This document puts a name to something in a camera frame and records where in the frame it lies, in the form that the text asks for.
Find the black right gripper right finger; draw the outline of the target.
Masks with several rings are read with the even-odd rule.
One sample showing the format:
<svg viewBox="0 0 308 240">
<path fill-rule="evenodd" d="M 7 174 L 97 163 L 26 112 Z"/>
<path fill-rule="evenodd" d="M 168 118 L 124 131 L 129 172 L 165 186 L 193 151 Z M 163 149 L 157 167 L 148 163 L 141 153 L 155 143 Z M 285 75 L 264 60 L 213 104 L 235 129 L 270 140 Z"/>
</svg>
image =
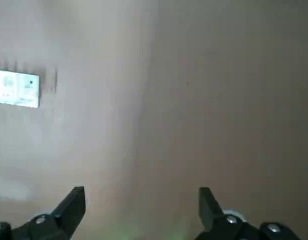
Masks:
<svg viewBox="0 0 308 240">
<path fill-rule="evenodd" d="M 199 188 L 199 217 L 204 230 L 195 240 L 299 239 L 288 226 L 279 222 L 264 222 L 256 227 L 237 212 L 222 210 L 208 187 Z"/>
</svg>

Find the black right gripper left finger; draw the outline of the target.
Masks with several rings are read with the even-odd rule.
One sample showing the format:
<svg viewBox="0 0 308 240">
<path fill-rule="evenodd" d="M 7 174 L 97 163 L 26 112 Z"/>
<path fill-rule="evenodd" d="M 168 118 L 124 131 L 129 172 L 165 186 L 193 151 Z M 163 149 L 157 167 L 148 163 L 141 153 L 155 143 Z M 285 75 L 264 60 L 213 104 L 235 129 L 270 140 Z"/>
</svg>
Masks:
<svg viewBox="0 0 308 240">
<path fill-rule="evenodd" d="M 39 214 L 17 228 L 0 222 L 0 240 L 69 240 L 85 212 L 85 189 L 77 186 L 51 213 Z"/>
</svg>

